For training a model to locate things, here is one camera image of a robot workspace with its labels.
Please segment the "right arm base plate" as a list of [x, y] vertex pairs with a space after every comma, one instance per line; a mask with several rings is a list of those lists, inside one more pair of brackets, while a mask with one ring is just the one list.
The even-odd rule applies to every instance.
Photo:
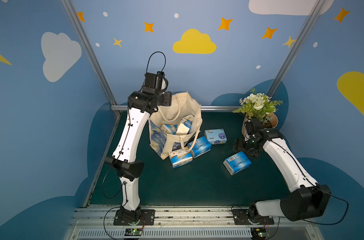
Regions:
[[274, 225], [274, 219], [272, 217], [261, 217], [248, 215], [246, 209], [231, 209], [235, 225]]

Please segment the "light blue tissue box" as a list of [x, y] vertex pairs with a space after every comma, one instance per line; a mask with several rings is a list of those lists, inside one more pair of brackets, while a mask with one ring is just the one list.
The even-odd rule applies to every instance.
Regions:
[[205, 130], [204, 135], [211, 145], [220, 145], [227, 142], [224, 129]]

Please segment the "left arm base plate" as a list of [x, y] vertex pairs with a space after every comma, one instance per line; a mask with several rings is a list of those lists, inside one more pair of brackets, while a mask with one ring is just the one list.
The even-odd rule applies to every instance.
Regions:
[[155, 220], [155, 210], [118, 210], [114, 218], [114, 226], [152, 226]]

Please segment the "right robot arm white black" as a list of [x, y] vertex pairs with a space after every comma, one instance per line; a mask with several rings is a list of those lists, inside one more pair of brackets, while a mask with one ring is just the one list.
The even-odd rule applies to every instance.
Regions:
[[302, 167], [277, 129], [264, 128], [256, 118], [245, 120], [243, 126], [245, 138], [235, 141], [234, 150], [252, 158], [258, 158], [261, 152], [267, 153], [290, 191], [282, 199], [252, 202], [247, 210], [249, 222], [256, 225], [266, 217], [281, 217], [295, 222], [322, 216], [331, 197], [330, 188], [319, 185]]

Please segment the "floral tissue pack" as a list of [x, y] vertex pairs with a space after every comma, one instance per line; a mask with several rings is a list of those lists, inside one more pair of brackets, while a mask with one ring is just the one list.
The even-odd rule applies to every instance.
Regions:
[[187, 127], [184, 123], [179, 123], [176, 131], [176, 135], [182, 136], [187, 135], [190, 131], [190, 128]]
[[192, 154], [190, 152], [183, 151], [182, 149], [170, 152], [169, 158], [173, 169], [186, 165], [193, 160]]
[[171, 134], [171, 135], [175, 135], [176, 131], [177, 131], [177, 125], [167, 125], [167, 124], [163, 124], [161, 126], [161, 130], [163, 132], [165, 132], [166, 134]]

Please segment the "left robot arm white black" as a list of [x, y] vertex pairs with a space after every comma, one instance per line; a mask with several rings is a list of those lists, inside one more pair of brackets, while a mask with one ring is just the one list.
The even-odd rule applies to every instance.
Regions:
[[172, 93], [167, 91], [168, 85], [164, 72], [145, 73], [141, 89], [128, 97], [127, 118], [119, 144], [105, 160], [122, 182], [123, 202], [118, 218], [129, 224], [138, 222], [141, 217], [139, 177], [145, 163], [136, 161], [138, 144], [151, 114], [156, 113], [159, 106], [171, 105]]

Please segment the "blue tissue pack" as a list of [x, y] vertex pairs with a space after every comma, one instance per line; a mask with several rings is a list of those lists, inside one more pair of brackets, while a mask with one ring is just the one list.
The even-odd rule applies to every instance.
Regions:
[[196, 140], [194, 147], [192, 148], [191, 155], [193, 158], [198, 158], [199, 156], [209, 152], [212, 148], [212, 144], [207, 140], [206, 137], [200, 137]]
[[251, 164], [252, 162], [244, 152], [238, 152], [223, 161], [223, 165], [231, 176], [248, 168]]
[[194, 120], [193, 115], [188, 115], [182, 118], [183, 124], [189, 129], [191, 129], [192, 127], [193, 120]]

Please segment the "cream canvas tote bag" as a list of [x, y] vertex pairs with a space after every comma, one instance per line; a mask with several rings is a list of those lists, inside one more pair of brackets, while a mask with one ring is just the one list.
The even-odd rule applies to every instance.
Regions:
[[175, 150], [193, 149], [203, 123], [201, 105], [189, 93], [172, 96], [170, 107], [159, 107], [149, 119], [150, 146], [161, 159]]

